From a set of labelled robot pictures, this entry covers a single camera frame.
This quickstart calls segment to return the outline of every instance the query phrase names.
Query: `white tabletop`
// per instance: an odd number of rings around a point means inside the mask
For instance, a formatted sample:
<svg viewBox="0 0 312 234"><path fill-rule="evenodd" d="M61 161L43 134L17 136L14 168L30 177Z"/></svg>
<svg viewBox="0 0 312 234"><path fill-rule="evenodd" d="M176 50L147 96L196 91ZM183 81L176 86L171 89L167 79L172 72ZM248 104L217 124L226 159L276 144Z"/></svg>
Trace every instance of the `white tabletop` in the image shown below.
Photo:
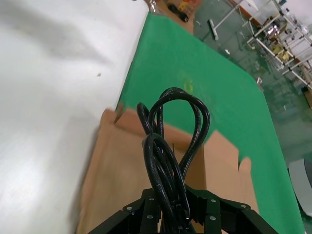
<svg viewBox="0 0 312 234"><path fill-rule="evenodd" d="M143 0L0 1L1 233L73 233L101 114L147 13Z"/></svg>

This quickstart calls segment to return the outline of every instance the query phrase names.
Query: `cardboard box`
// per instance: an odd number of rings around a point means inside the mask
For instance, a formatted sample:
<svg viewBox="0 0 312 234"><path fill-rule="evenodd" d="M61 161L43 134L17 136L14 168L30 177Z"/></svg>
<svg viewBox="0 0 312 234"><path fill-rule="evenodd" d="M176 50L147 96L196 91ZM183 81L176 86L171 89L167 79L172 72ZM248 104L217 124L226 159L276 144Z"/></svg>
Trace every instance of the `cardboard box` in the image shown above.
<svg viewBox="0 0 312 234"><path fill-rule="evenodd" d="M184 28L186 31L188 31L190 34L193 34L194 32L194 13L196 12L196 10L198 9L198 7L200 6L202 0L195 0L196 4L194 4L193 2L190 2L188 4L188 7L186 8L187 12L185 12L188 17L189 17L189 21L187 23L183 22L176 14L174 14L172 11L170 11L167 7L168 3L173 3L175 4L177 7L179 6L180 0L174 0L174 1L163 1L163 0L157 0L156 1L156 7L157 9L162 12L165 16L169 17L170 19L172 19L174 22L176 22L177 24L179 24L182 28Z"/></svg>
<svg viewBox="0 0 312 234"><path fill-rule="evenodd" d="M174 145L178 161L184 155L192 136L165 124L165 139ZM143 189L150 188L145 169L142 140L145 133L133 110L123 114L105 110L97 142L81 190L78 234L98 226L125 205L139 199ZM251 161L238 165L238 150L218 131L201 146L186 176L194 189L208 189L216 195L249 204L258 212ZM195 229L202 232L197 224Z"/></svg>
<svg viewBox="0 0 312 234"><path fill-rule="evenodd" d="M164 0L166 4L174 4L179 11L191 16L198 9L202 0Z"/></svg>
<svg viewBox="0 0 312 234"><path fill-rule="evenodd" d="M306 97L306 100L308 102L308 105L310 106L310 108L312 109L312 92L309 88L307 88L304 92L303 92L304 96Z"/></svg>

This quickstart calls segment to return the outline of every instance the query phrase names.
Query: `coiled cable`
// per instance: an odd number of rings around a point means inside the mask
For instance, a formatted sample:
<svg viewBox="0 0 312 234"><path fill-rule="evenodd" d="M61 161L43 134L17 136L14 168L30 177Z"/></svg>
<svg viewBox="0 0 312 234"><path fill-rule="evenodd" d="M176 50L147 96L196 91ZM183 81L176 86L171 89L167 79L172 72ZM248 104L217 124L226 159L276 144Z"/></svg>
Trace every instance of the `coiled cable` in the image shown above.
<svg viewBox="0 0 312 234"><path fill-rule="evenodd" d="M177 99L188 101L195 116L193 137L180 164L164 140L163 126L163 105ZM188 232L192 227L184 180L194 156L208 133L209 111L201 100L180 88L165 90L150 111L143 103L137 104L136 111L146 134L143 144L146 170L163 213L161 232Z"/></svg>

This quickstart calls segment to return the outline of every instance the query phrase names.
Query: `green epoxy floor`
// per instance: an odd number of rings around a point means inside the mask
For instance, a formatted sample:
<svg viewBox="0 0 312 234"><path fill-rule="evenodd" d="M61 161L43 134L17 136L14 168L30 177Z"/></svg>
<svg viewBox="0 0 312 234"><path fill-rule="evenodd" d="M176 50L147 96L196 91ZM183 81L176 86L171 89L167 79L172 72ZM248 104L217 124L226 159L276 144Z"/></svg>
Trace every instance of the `green epoxy floor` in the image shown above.
<svg viewBox="0 0 312 234"><path fill-rule="evenodd" d="M239 11L233 12L217 28L219 40L214 40L207 20L212 19L216 25L230 9L225 0L204 0L195 14L194 36L255 80L261 77L261 87L287 165L300 158L312 159L312 110L301 92L301 81L293 74L283 76L278 72L275 65L268 61L272 58L257 43L253 43L255 50L247 46L251 32L246 26L242 27L244 21Z"/></svg>

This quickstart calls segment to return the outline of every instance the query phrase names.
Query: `green mat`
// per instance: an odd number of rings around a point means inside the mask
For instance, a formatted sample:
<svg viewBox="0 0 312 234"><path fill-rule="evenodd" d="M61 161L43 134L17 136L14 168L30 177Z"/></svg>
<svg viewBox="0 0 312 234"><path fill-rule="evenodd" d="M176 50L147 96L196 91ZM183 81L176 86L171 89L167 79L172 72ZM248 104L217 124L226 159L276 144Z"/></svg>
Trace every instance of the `green mat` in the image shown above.
<svg viewBox="0 0 312 234"><path fill-rule="evenodd" d="M149 109L169 87L201 99L211 114L209 134L218 129L252 160L252 178L261 216L280 234L304 227L281 148L262 92L253 78L169 19L148 15L120 100ZM189 104L164 106L165 122L189 133Z"/></svg>

